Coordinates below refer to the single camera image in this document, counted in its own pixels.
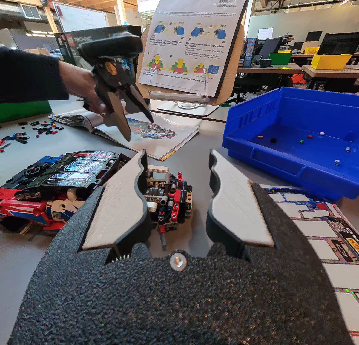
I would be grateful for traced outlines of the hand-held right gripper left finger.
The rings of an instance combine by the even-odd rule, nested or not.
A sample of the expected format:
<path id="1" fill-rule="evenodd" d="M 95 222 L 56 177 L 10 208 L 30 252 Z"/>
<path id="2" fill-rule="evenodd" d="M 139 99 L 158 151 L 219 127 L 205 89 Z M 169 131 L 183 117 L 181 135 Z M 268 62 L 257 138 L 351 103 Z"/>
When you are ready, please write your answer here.
<path id="1" fill-rule="evenodd" d="M 148 240 L 153 226 L 144 197 L 147 166 L 146 150 L 142 149 L 105 183 L 83 251 L 131 253 L 135 244 Z"/>

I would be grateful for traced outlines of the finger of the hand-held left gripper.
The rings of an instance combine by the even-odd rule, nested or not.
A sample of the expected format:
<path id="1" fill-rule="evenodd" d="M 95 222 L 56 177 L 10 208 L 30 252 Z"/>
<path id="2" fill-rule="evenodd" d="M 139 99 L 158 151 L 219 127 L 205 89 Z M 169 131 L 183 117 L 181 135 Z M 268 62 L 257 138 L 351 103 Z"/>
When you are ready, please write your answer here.
<path id="1" fill-rule="evenodd" d="M 125 101 L 125 112 L 127 114 L 143 113 L 150 123 L 154 123 L 154 118 L 148 109 L 145 99 L 133 84 L 122 85 L 123 100 Z"/>
<path id="2" fill-rule="evenodd" d="M 107 127 L 116 126 L 121 132 L 122 136 L 125 138 L 125 140 L 130 141 L 131 129 L 125 117 L 123 105 L 119 97 L 115 93 L 108 91 L 107 95 L 110 102 L 110 106 L 112 107 L 113 111 L 110 111 L 110 106 L 106 106 L 107 112 L 103 119 L 104 124 Z"/>

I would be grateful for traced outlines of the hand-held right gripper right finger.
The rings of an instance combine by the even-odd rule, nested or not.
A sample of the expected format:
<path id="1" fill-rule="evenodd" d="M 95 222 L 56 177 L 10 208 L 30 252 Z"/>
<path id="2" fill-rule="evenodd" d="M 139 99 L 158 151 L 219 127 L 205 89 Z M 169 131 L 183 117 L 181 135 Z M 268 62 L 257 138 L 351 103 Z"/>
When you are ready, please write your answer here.
<path id="1" fill-rule="evenodd" d="M 210 188 L 206 232 L 226 250 L 245 245 L 273 248 L 275 242 L 265 222 L 249 180 L 217 150 L 209 152 Z"/>

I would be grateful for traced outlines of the instruction booklet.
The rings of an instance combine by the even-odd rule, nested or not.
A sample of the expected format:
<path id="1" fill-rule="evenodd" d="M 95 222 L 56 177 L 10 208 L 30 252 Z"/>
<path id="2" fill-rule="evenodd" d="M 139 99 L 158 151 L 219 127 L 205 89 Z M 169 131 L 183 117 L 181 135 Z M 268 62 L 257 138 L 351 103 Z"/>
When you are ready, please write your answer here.
<path id="1" fill-rule="evenodd" d="M 149 122 L 142 113 L 126 115 L 131 131 L 130 141 L 125 140 L 116 126 L 106 126 L 101 115 L 85 109 L 54 114 L 49 118 L 71 127 L 85 127 L 90 133 L 133 151 L 146 149 L 147 155 L 157 160 L 166 159 L 199 132 L 199 126 L 182 125 L 159 115 L 152 115 L 154 123 Z"/>

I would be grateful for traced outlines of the toy brick car model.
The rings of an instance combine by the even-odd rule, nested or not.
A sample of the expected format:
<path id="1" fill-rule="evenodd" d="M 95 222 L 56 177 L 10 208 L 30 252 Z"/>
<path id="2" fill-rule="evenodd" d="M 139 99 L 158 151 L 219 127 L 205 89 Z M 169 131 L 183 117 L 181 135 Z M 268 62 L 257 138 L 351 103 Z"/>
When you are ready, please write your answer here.
<path id="1" fill-rule="evenodd" d="M 20 233 L 35 224 L 41 234 L 55 236 L 98 188 L 131 158 L 103 150 L 78 151 L 43 157 L 1 186 L 1 232 Z M 142 192 L 153 227 L 166 249 L 165 233 L 191 217 L 192 186 L 182 172 L 148 165 Z"/>

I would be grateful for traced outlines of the small brick pieces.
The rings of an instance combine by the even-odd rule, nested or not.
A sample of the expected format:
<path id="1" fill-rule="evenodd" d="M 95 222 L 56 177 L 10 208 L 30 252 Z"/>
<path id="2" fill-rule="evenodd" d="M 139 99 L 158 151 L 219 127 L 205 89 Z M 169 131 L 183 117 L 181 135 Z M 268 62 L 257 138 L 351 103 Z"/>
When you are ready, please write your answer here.
<path id="1" fill-rule="evenodd" d="M 19 145 L 27 145 L 29 142 L 40 139 L 45 135 L 57 135 L 62 132 L 65 127 L 56 124 L 53 119 L 49 121 L 44 120 L 42 123 L 39 121 L 34 122 L 20 122 L 18 123 L 19 130 L 12 134 L 1 136 L 0 140 L 0 153 L 5 153 L 9 148 L 15 148 Z"/>

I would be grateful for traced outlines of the person's left hand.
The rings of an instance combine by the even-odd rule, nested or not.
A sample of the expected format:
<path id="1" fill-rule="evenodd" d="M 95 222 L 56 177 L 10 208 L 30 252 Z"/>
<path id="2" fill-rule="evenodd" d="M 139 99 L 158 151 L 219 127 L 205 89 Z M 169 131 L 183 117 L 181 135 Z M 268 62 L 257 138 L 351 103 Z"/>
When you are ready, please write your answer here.
<path id="1" fill-rule="evenodd" d="M 97 96 L 92 72 L 63 61 L 59 61 L 58 65 L 60 77 L 66 91 L 70 95 L 82 98 L 91 112 L 105 114 L 106 107 Z"/>

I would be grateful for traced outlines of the black toy set box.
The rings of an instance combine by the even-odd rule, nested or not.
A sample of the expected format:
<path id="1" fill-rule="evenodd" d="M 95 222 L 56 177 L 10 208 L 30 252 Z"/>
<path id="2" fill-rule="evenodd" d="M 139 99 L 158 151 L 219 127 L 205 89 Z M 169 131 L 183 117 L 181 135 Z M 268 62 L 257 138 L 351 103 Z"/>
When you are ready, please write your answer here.
<path id="1" fill-rule="evenodd" d="M 141 26 L 124 25 L 55 33 L 55 38 L 65 62 L 91 70 L 92 66 L 80 56 L 77 50 L 79 45 L 83 42 L 114 38 L 122 31 L 128 31 L 137 36 L 142 35 Z"/>

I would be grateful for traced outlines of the whiteboard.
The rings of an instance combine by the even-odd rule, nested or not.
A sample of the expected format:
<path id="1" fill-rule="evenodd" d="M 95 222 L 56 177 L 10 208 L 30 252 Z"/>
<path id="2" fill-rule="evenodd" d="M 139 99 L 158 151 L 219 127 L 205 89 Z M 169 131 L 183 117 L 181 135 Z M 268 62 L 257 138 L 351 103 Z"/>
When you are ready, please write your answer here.
<path id="1" fill-rule="evenodd" d="M 95 11 L 65 3 L 53 2 L 56 15 L 64 32 L 107 27 L 103 11 Z"/>

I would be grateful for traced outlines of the white board stand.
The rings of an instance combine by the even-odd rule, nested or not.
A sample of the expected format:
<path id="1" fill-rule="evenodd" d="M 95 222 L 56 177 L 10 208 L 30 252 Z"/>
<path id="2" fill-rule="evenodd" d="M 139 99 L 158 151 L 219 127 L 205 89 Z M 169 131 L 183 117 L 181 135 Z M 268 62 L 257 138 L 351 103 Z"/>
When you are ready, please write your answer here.
<path id="1" fill-rule="evenodd" d="M 193 93 L 148 91 L 147 98 L 162 102 L 157 106 L 159 111 L 182 115 L 207 117 L 219 108 L 219 105 L 210 104 L 208 96 Z"/>

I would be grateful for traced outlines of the blue plastic bin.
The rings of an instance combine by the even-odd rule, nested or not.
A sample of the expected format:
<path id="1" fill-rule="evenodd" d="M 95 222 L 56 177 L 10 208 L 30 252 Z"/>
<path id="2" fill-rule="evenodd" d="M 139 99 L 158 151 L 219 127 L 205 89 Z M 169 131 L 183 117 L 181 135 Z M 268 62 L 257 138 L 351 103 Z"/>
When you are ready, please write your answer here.
<path id="1" fill-rule="evenodd" d="M 355 153 L 341 165 L 320 165 L 258 144 L 283 131 L 349 141 Z M 222 146 L 229 156 L 332 200 L 359 194 L 359 96 L 281 87 L 228 109 Z"/>

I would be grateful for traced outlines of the tiny leftover brick bits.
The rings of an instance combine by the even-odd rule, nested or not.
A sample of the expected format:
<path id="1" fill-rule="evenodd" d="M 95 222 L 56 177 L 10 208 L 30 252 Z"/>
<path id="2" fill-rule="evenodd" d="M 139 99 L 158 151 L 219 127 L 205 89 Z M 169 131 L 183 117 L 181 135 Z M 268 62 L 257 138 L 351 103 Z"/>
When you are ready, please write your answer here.
<path id="1" fill-rule="evenodd" d="M 355 146 L 327 134 L 283 131 L 262 134 L 254 140 L 265 147 L 286 155 L 320 165 L 341 165 L 355 153 Z"/>

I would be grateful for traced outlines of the holographic sticker sheet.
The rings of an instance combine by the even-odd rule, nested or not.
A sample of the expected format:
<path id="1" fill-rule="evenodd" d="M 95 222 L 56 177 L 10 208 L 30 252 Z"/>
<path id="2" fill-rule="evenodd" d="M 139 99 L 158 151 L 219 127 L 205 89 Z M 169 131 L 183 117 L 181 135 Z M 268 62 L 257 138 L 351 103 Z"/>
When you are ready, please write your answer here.
<path id="1" fill-rule="evenodd" d="M 321 260 L 354 344 L 359 344 L 359 237 L 339 207 L 291 186 L 261 185 Z"/>

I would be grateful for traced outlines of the instruction board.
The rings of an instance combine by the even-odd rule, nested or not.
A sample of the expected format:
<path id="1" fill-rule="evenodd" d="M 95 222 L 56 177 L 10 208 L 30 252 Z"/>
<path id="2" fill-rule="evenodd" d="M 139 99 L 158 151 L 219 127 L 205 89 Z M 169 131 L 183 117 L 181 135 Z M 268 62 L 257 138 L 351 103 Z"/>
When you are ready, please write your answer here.
<path id="1" fill-rule="evenodd" d="M 142 40 L 146 99 L 218 105 L 231 94 L 249 0 L 160 0 Z"/>

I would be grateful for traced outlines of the green plastic bin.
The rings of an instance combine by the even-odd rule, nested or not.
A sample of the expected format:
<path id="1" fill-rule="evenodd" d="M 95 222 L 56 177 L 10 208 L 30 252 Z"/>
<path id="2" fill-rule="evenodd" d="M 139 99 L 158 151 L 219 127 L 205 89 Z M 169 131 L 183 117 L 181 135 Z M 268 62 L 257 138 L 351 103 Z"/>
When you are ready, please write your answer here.
<path id="1" fill-rule="evenodd" d="M 291 60 L 292 52 L 288 53 L 269 53 L 268 59 L 271 60 L 271 66 L 288 65 Z"/>
<path id="2" fill-rule="evenodd" d="M 52 112 L 49 101 L 0 104 L 0 123 Z"/>

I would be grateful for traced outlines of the colourful toy box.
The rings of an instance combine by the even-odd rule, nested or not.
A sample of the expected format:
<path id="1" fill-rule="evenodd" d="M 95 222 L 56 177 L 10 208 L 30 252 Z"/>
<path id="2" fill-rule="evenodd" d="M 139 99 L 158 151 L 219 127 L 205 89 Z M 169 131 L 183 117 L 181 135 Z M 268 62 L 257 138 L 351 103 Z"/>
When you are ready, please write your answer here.
<path id="1" fill-rule="evenodd" d="M 244 68 L 249 68 L 252 66 L 255 50 L 258 44 L 258 38 L 248 38 L 247 47 L 245 51 L 245 58 L 243 62 Z"/>

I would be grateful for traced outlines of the wooden-top office table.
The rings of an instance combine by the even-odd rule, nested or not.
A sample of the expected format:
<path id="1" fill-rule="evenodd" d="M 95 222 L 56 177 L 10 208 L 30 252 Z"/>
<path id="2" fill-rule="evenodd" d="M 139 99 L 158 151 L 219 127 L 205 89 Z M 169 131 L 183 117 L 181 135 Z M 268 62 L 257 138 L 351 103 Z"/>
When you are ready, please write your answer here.
<path id="1" fill-rule="evenodd" d="M 304 73 L 312 78 L 359 78 L 359 66 L 358 65 L 345 65 L 341 70 L 332 69 L 314 69 L 310 65 L 303 65 L 302 70 Z"/>
<path id="2" fill-rule="evenodd" d="M 238 67 L 237 73 L 256 73 L 256 74 L 300 74 L 302 68 L 295 63 L 288 65 L 271 65 L 269 67 L 260 67 L 259 65 L 251 67 Z"/>

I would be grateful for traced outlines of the computer monitor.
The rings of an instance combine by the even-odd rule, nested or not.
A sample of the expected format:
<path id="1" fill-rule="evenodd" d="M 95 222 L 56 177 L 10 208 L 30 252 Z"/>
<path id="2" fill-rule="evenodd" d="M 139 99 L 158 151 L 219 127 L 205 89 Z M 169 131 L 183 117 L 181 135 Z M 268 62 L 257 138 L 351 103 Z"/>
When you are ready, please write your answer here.
<path id="1" fill-rule="evenodd" d="M 261 51 L 259 52 L 259 55 L 262 56 L 262 59 L 270 59 L 269 56 L 271 53 L 277 53 L 281 46 L 282 40 L 282 37 L 266 39 L 263 47 L 261 48 Z"/>
<path id="2" fill-rule="evenodd" d="M 359 45 L 359 32 L 326 33 L 317 55 L 353 55 Z"/>

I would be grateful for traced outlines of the yellow plastic bin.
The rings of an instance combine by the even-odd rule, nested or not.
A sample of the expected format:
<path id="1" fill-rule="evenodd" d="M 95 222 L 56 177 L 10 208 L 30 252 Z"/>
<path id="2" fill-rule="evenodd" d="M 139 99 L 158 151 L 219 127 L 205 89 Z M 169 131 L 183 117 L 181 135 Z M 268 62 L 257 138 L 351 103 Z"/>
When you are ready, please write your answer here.
<path id="1" fill-rule="evenodd" d="M 342 70 L 353 55 L 314 55 L 311 62 L 313 69 Z"/>

